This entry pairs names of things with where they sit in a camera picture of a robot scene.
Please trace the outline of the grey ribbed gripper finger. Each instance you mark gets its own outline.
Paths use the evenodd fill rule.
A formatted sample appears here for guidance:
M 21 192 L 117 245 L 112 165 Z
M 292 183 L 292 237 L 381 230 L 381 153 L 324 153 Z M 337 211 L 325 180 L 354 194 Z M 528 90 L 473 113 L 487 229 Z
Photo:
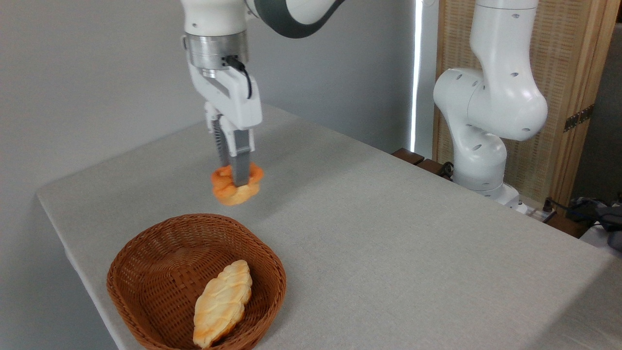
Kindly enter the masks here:
M 227 133 L 227 147 L 232 178 L 236 188 L 247 185 L 250 178 L 251 153 L 255 150 L 252 129 L 236 129 Z
M 222 113 L 216 109 L 211 102 L 206 101 L 205 108 L 205 120 L 207 122 L 208 131 L 215 138 L 216 150 L 218 151 L 220 167 L 229 165 L 229 151 L 227 148 L 226 135 L 222 129 L 220 119 Z

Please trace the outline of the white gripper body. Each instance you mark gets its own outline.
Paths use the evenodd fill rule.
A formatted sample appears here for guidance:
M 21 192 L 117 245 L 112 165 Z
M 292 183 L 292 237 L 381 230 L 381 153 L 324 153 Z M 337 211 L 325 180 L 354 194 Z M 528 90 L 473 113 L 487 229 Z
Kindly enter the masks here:
M 216 70 L 205 77 L 199 68 L 188 64 L 193 85 L 204 99 L 218 109 L 235 129 L 251 129 L 262 122 L 257 82 L 234 68 Z

